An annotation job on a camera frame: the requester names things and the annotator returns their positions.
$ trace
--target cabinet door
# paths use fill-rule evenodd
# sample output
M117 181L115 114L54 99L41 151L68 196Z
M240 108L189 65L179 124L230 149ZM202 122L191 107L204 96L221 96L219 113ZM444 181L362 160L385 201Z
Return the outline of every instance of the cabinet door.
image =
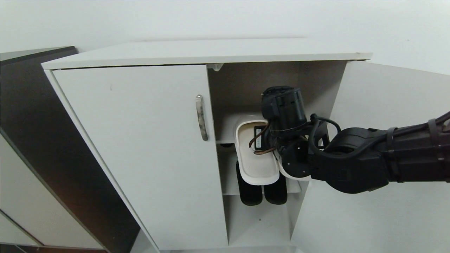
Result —
M228 245L205 65L53 74L69 114L159 249ZM197 95L208 141L200 135Z
M449 94L447 75L349 62L331 119L342 128L423 123L450 110ZM391 182L345 194L312 181L292 242L304 253L448 252L449 199L445 182Z

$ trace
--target door handle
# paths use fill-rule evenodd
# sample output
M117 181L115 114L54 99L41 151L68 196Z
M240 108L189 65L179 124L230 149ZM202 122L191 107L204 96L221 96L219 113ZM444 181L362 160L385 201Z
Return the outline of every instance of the door handle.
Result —
M197 108L198 126L200 127L200 134L204 141L208 140L208 133L206 133L205 113L203 110L203 96L197 95L195 97L195 107Z

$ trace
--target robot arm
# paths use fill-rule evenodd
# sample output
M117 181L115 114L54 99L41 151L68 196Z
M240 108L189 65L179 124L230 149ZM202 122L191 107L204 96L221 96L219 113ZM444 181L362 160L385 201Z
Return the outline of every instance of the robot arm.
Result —
M262 114L269 122L263 139L293 177L311 175L351 194L390 181L450 182L450 112L415 126L341 131L315 114L307 121L300 90L282 86L263 93ZM326 122L338 131L331 142Z

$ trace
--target black cable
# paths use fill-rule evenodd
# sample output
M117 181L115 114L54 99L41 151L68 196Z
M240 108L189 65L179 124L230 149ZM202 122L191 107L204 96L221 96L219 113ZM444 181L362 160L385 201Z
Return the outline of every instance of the black cable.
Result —
M335 126L338 133L341 131L341 127L340 127L339 124L337 124L335 121L333 121L333 120L331 120L331 119L329 119L329 118L317 116L316 114L313 114L313 115L312 115L312 117L315 117L316 119L319 119L319 120L321 120L321 121L328 122L328 123L332 124L333 126Z
M319 117L315 114L311 115L311 121L314 121L314 126L311 130L310 133L310 137L308 138L308 146L311 149L311 151L316 154L316 155L320 155L322 157L327 157L327 158L333 158L333 159L350 159L353 157L356 157L358 155L360 155L362 152L364 152L366 149L386 140L386 134L377 136L375 138L373 138L371 141L364 143L362 146L360 146L359 148L353 150L350 153L347 154L340 154L340 155L336 155L336 154L329 154L326 153L322 150L320 150L318 147L316 147L316 145L314 144L314 135L315 132L317 131L317 128L319 127L320 121L326 121L329 122L327 120L325 120L326 118L322 118ZM440 125L443 124L445 121L450 119L450 112L447 112L446 114L440 116L439 118L436 119L436 124ZM414 126L408 126L408 127L404 127L401 129L398 129L396 131L394 131L394 137L399 137L402 135L406 135L409 133L413 133L416 131L421 131L421 130L425 130L428 128L428 123L423 123L423 124L418 124L418 125L414 125Z

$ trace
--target sticker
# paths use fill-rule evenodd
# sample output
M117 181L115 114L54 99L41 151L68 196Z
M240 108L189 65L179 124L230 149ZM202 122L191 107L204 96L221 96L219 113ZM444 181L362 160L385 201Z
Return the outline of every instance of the sticker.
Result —
M256 135L258 135L259 133L261 133L261 129L256 129ZM261 148L261 139L262 139L262 135L261 136L259 136L257 139L256 139L256 142L255 142L255 147L257 148L257 149L260 149Z

